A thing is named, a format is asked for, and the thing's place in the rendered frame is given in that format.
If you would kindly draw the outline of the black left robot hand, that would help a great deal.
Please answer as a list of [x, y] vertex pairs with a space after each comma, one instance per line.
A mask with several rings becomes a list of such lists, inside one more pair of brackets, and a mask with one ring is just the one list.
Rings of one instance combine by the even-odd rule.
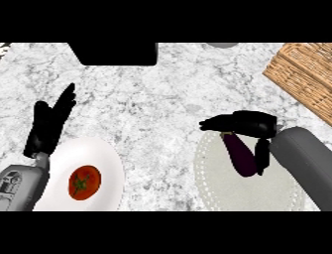
[[76, 85], [71, 83], [64, 90], [55, 106], [43, 100], [34, 104], [34, 120], [30, 131], [24, 156], [34, 159], [40, 152], [52, 155], [62, 135], [64, 125], [70, 118], [76, 101]]

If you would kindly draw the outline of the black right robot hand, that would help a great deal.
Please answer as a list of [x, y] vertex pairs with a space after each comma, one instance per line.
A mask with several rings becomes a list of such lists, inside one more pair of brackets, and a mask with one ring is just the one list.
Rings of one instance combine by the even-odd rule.
[[263, 170], [269, 167], [269, 139], [276, 134], [276, 117], [260, 111], [238, 110], [232, 114], [220, 114], [200, 122], [203, 131], [219, 131], [222, 134], [235, 132], [241, 135], [257, 138], [254, 145], [254, 162], [257, 172], [263, 174]]

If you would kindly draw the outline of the purple eggplant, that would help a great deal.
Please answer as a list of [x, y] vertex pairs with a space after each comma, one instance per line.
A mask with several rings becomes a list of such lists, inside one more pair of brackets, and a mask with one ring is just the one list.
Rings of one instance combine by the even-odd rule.
[[247, 144], [244, 143], [235, 132], [223, 133], [222, 139], [231, 156], [232, 165], [236, 169], [238, 174], [244, 178], [251, 177], [257, 172], [257, 168], [253, 152]]

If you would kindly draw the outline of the wicker basket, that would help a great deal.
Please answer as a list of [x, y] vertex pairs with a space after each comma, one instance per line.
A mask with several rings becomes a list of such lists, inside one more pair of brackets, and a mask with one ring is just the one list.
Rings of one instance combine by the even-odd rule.
[[332, 43], [285, 43], [263, 75], [332, 127]]

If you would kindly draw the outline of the pale round placemat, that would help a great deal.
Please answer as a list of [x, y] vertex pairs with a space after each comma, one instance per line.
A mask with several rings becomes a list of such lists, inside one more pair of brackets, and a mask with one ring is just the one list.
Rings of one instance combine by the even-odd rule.
[[232, 165], [219, 132], [207, 131], [195, 153], [195, 180], [200, 196], [213, 211], [300, 211], [304, 191], [293, 175], [269, 156], [263, 175], [244, 178]]

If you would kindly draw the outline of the white plate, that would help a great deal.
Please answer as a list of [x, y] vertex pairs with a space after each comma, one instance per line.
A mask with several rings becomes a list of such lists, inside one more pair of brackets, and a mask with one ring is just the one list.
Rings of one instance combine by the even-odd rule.
[[[86, 200], [70, 196], [70, 177], [81, 166], [95, 166], [101, 173], [101, 186]], [[37, 211], [117, 210], [123, 195], [124, 171], [111, 145], [98, 138], [77, 138], [58, 146], [50, 157], [50, 179]]]

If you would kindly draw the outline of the red tomato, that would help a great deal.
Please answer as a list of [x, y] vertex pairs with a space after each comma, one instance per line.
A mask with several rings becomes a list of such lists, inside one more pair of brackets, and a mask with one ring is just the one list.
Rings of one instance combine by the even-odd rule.
[[70, 177], [70, 196], [76, 200], [89, 199], [99, 190], [101, 173], [95, 166], [86, 165], [76, 169]]

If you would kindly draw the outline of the black appliance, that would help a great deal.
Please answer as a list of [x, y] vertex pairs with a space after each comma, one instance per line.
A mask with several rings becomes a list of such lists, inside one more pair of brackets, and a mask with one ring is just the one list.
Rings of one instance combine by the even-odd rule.
[[157, 65], [157, 43], [70, 43], [70, 47], [83, 65]]

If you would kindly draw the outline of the grey round object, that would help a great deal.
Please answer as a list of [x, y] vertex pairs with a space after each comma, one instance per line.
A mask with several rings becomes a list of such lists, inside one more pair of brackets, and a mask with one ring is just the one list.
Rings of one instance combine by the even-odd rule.
[[211, 47], [219, 48], [219, 49], [228, 49], [232, 48], [235, 45], [239, 43], [207, 43]]

